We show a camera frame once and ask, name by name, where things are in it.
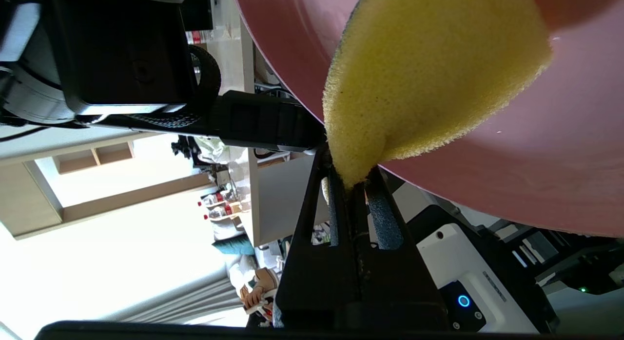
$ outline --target white device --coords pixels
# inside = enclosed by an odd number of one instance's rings
[[[539,333],[457,224],[440,227],[416,246],[438,289],[442,291],[454,282],[463,286],[465,291],[455,294],[451,301],[457,302],[454,306],[460,312],[478,307],[470,316],[476,322],[485,318],[480,332]],[[459,330],[460,323],[452,322],[452,326]]]

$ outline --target white curtain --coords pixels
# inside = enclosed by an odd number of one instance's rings
[[[184,324],[213,313],[241,307],[241,301],[228,278],[210,281],[184,293],[172,293],[147,307],[122,312],[106,320],[118,322]]]

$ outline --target teal pillow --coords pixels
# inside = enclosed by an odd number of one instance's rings
[[[235,236],[225,240],[217,240],[212,243],[222,254],[247,254],[249,256],[256,255],[252,243],[249,241],[247,234]]]

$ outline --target yellow sponge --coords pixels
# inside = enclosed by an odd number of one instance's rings
[[[379,162],[465,135],[527,87],[550,57],[533,0],[360,0],[323,96],[345,186]]]

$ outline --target blue light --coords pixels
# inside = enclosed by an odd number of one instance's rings
[[[459,306],[461,307],[468,307],[470,306],[470,299],[466,295],[459,295],[457,303],[459,303]]]

